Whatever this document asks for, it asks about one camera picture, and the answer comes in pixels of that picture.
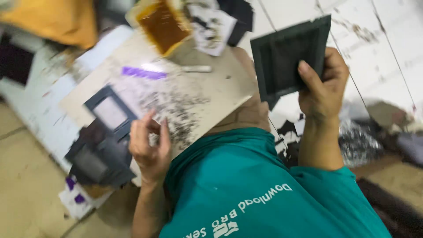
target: hand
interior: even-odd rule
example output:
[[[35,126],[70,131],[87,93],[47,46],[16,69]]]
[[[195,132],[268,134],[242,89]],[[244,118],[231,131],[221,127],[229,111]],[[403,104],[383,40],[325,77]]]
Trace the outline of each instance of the hand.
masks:
[[[154,115],[155,110],[151,110],[141,120],[133,121],[131,125],[129,150],[140,167],[143,184],[163,183],[172,159],[168,121],[165,119],[159,125],[153,120]],[[148,139],[150,133],[160,135],[157,146],[150,146]]]
[[[300,61],[298,72],[308,87],[299,92],[298,98],[299,107],[306,118],[318,124],[337,123],[349,76],[348,66],[339,52],[335,48],[326,48],[323,80],[305,61]]]

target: beige floor tile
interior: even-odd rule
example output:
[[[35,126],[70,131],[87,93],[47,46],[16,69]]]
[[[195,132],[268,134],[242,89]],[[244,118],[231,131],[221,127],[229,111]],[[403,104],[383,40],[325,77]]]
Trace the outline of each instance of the beige floor tile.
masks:
[[[127,185],[116,191],[94,214],[76,226],[66,238],[130,237],[139,188]]]
[[[423,214],[423,170],[396,163],[368,177],[391,194],[400,197]]]
[[[60,237],[65,219],[58,193],[64,173],[27,131],[0,140],[0,237]]]
[[[15,113],[5,104],[0,102],[0,136],[23,126]]]

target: silver foil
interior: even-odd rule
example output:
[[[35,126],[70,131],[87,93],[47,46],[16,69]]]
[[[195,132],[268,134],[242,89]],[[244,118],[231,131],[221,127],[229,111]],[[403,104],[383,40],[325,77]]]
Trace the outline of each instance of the silver foil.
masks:
[[[379,159],[383,146],[370,132],[369,126],[361,126],[351,120],[339,124],[338,142],[345,166],[359,167]]]

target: yellow cloth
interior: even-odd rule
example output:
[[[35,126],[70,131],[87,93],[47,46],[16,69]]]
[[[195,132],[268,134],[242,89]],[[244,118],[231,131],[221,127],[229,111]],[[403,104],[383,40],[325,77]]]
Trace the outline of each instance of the yellow cloth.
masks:
[[[19,0],[0,22],[82,49],[98,41],[92,0]]]

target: beige board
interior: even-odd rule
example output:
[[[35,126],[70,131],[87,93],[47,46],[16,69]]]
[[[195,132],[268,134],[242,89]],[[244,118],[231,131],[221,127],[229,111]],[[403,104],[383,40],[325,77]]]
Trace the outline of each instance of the beige board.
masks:
[[[217,123],[246,102],[256,91],[254,81],[227,47],[220,57],[193,48],[193,40],[181,45],[172,56],[174,62],[210,65],[211,73],[185,73],[181,66],[159,57],[141,33],[124,42],[113,54],[85,78],[60,103],[78,126],[88,126],[94,115],[84,103],[105,85],[111,85],[126,105],[142,118],[155,108],[155,120],[169,120],[175,158]],[[166,72],[166,78],[151,80],[122,75],[130,66]],[[133,180],[140,186],[140,172],[134,160]]]

